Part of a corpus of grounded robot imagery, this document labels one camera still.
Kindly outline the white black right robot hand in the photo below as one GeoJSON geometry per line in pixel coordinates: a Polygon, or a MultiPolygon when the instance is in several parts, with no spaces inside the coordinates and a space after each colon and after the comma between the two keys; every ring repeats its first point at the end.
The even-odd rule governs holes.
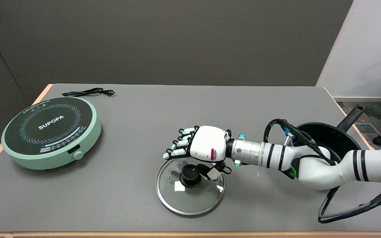
{"type": "Polygon", "coordinates": [[[207,180],[218,179],[225,168],[227,141],[232,138],[230,129],[223,130],[214,126],[194,126],[179,129],[180,136],[171,148],[166,149],[163,159],[194,158],[213,164],[205,169],[202,176],[207,180]]]}

